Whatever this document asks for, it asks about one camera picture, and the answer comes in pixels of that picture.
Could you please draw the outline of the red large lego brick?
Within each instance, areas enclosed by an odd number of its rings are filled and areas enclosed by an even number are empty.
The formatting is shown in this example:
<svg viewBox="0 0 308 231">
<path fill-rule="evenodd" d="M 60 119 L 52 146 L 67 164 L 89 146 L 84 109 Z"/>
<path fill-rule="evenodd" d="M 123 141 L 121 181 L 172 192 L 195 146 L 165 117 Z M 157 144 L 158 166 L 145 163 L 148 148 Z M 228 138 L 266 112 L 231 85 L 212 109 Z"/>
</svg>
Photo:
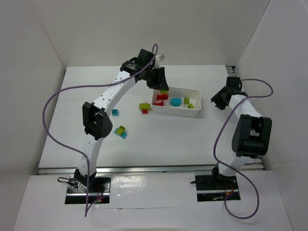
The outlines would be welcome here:
<svg viewBox="0 0 308 231">
<path fill-rule="evenodd" d="M 168 99 L 168 94 L 158 94 L 157 96 L 156 96 L 156 100 L 158 101 L 158 100 L 167 100 Z"/>
</svg>

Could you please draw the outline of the blue rounded lego piece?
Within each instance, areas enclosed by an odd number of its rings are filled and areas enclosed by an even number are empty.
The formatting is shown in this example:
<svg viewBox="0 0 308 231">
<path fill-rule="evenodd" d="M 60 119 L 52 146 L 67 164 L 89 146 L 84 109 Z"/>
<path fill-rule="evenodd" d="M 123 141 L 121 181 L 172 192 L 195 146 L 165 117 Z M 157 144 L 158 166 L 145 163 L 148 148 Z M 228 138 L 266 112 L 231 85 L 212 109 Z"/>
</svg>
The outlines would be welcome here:
<svg viewBox="0 0 308 231">
<path fill-rule="evenodd" d="M 170 100 L 170 105 L 174 107 L 179 107 L 181 106 L 182 99 L 181 98 L 171 98 Z"/>
</svg>

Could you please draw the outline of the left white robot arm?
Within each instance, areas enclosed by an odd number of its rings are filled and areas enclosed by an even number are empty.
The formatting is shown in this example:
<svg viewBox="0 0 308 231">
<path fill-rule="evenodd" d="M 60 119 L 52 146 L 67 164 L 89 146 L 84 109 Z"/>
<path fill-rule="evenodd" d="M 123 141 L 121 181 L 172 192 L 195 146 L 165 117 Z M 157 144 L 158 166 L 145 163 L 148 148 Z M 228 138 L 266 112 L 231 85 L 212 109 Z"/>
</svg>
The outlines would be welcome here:
<svg viewBox="0 0 308 231">
<path fill-rule="evenodd" d="M 140 81 L 146 81 L 147 87 L 155 90 L 169 90 L 165 69 L 156 62 L 153 52 L 141 49 L 137 57 L 124 62 L 106 91 L 93 102 L 82 106 L 82 119 L 86 140 L 82 157 L 74 172 L 74 178 L 85 187 L 91 188 L 94 183 L 97 159 L 104 138 L 113 130 L 110 120 L 115 105 L 125 93 Z"/>
</svg>

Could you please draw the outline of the red rounded lego piece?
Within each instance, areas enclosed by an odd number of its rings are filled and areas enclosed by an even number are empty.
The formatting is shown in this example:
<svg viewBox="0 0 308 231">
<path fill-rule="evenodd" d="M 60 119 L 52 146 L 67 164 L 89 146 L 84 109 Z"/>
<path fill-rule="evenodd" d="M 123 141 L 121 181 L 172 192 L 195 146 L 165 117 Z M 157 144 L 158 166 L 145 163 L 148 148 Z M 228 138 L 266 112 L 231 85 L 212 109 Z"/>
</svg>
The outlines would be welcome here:
<svg viewBox="0 0 308 231">
<path fill-rule="evenodd" d="M 163 100 L 157 100 L 154 102 L 155 106 L 164 106 L 164 101 Z"/>
</svg>

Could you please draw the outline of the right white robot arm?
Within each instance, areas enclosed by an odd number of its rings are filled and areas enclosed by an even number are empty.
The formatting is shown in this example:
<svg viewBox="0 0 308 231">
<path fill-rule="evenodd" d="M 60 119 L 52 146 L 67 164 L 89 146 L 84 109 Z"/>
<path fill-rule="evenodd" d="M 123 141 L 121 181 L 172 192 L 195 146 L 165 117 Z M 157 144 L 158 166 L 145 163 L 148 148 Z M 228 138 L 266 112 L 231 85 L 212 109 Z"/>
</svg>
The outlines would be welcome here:
<svg viewBox="0 0 308 231">
<path fill-rule="evenodd" d="M 231 141 L 232 153 L 223 161 L 218 161 L 212 169 L 211 184 L 215 189 L 226 189 L 234 183 L 236 171 L 250 160 L 264 156 L 269 147 L 272 119 L 262 116 L 251 104 L 249 97 L 242 91 L 239 77 L 227 77 L 226 85 L 211 98 L 219 110 L 231 108 L 231 114 L 238 119 Z"/>
</svg>

